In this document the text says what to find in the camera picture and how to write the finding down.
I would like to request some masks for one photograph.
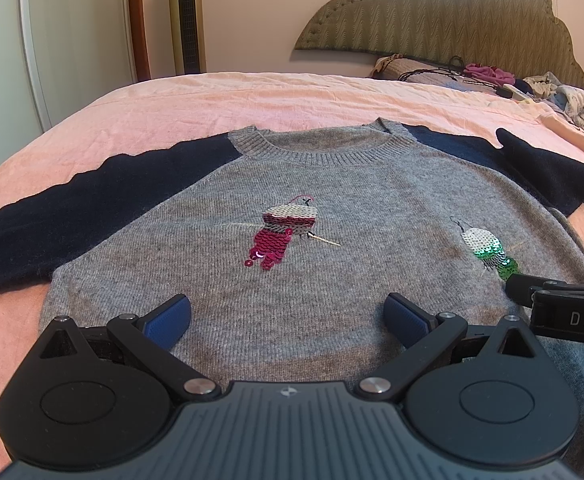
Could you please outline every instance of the pink cloth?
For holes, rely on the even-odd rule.
[[[474,63],[470,63],[465,67],[465,75],[471,75],[476,79],[498,86],[503,86],[504,84],[513,85],[516,82],[514,74],[505,72],[495,66],[481,66]]]
[[[543,105],[479,92],[309,74],[216,73],[153,80],[111,92],[0,167],[0,207],[98,168],[117,153],[168,148],[249,124],[278,131],[363,124],[377,117],[499,146],[507,128],[533,146],[584,162],[584,134]],[[584,240],[584,206],[570,221]],[[0,392],[37,337],[47,285],[0,294]],[[0,468],[8,457],[0,441]]]

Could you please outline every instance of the logo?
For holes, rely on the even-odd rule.
[[[297,393],[298,393],[298,390],[296,388],[291,387],[291,386],[286,386],[281,390],[281,395],[284,397],[287,397],[288,399],[290,397],[294,397]]]

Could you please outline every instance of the upholstered headboard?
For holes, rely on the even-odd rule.
[[[553,72],[584,88],[565,24],[552,0],[332,0],[305,26],[295,49],[403,54],[498,66],[517,77]]]

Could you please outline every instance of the sweater sleeve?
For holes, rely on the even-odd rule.
[[[56,267],[240,155],[227,134],[115,155],[67,184],[1,208],[0,290],[50,280]]]
[[[558,153],[534,148],[507,130],[496,131],[505,159],[520,176],[565,216],[584,203],[584,164]]]
[[[425,126],[405,126],[423,144],[498,171],[513,180],[545,207],[565,216],[584,203],[584,164],[558,153],[534,148],[507,130],[496,136],[503,148],[480,137],[433,132]]]

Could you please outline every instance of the sequin embroidery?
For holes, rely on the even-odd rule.
[[[265,211],[263,213],[265,226],[256,233],[245,266],[251,267],[255,260],[261,260],[261,268],[270,270],[283,260],[293,235],[309,236],[318,213],[315,207],[310,206],[313,200],[312,196],[299,195],[287,204],[277,205]]]
[[[496,269],[502,280],[518,272],[518,263],[505,253],[503,244],[490,231],[471,227],[453,217],[452,221],[460,227],[460,236],[475,256],[483,262],[486,268]]]

